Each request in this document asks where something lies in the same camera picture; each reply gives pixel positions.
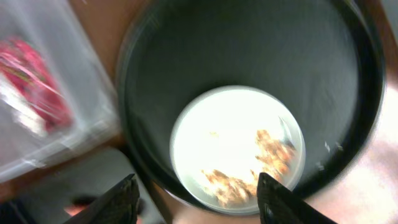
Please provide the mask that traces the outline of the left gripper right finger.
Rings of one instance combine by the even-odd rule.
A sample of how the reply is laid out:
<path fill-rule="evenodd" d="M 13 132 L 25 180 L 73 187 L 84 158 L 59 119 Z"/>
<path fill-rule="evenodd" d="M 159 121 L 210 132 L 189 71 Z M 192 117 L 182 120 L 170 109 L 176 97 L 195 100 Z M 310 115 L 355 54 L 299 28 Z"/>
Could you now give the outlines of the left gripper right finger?
<path fill-rule="evenodd" d="M 265 172 L 259 174 L 257 204 L 261 224 L 336 224 Z"/>

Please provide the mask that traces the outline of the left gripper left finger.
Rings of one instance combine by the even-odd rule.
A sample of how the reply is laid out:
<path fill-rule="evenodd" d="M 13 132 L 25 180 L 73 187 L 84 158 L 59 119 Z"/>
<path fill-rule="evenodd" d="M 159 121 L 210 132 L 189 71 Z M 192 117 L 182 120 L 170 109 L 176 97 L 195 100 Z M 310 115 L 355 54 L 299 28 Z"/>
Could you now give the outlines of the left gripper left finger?
<path fill-rule="evenodd" d="M 130 174 L 65 224 L 136 224 L 139 186 Z"/>

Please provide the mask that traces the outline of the rice and nut scraps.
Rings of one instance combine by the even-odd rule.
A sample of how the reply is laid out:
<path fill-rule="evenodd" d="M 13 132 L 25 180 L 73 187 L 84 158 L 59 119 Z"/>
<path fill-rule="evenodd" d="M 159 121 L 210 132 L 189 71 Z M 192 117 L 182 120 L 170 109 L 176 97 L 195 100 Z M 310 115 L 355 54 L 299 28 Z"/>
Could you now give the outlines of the rice and nut scraps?
<path fill-rule="evenodd" d="M 222 207 L 256 197 L 261 172 L 279 182 L 290 172 L 289 163 L 295 155 L 292 147 L 274 139 L 265 129 L 256 131 L 252 146 L 254 151 L 249 152 L 248 158 L 241 161 L 232 158 L 231 167 L 201 172 L 206 178 L 205 191 L 216 197 Z"/>

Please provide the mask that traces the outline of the grey plate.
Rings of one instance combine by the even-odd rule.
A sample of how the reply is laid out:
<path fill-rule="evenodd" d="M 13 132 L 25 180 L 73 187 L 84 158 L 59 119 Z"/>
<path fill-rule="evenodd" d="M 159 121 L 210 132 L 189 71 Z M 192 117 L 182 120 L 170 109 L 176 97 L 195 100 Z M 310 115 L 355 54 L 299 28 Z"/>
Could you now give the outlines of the grey plate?
<path fill-rule="evenodd" d="M 287 189 L 298 184 L 305 165 L 305 143 L 292 113 L 276 98 L 247 86 L 210 90 L 189 103 L 178 116 L 170 138 L 174 172 L 185 189 L 206 207 L 228 215 L 252 215 L 259 211 L 257 196 L 245 203 L 222 207 L 204 189 L 202 170 L 229 168 L 232 158 L 243 160 L 254 151 L 256 131 L 292 147 L 290 172 L 280 183 Z"/>

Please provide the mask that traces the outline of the red snack wrapper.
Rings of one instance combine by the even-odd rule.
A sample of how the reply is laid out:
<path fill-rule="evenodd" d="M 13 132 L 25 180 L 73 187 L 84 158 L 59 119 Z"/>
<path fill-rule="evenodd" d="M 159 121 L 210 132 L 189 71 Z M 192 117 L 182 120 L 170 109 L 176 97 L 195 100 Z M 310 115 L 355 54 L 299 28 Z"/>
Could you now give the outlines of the red snack wrapper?
<path fill-rule="evenodd" d="M 47 135 L 69 128 L 72 113 L 44 59 L 21 39 L 1 41 L 1 76 L 7 78 L 45 121 Z"/>

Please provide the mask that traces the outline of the orange carrot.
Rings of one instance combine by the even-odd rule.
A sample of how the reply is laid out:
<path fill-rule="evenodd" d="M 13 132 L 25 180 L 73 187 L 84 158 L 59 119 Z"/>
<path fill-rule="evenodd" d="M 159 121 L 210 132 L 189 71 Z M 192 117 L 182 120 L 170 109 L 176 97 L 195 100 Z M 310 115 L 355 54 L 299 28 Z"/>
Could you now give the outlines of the orange carrot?
<path fill-rule="evenodd" d="M 71 217 L 79 214 L 86 208 L 86 205 L 71 205 L 69 207 L 65 207 L 64 211 L 69 214 Z"/>

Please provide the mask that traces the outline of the white tissue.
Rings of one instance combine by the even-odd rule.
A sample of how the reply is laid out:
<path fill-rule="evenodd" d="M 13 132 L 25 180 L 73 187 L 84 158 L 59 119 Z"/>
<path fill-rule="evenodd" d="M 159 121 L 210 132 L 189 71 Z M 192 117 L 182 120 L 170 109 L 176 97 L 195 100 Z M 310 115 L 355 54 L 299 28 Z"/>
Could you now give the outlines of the white tissue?
<path fill-rule="evenodd" d="M 17 88 L 1 76 L 1 99 L 11 107 L 12 118 L 32 134 L 44 138 L 47 135 L 45 121 L 30 106 Z"/>

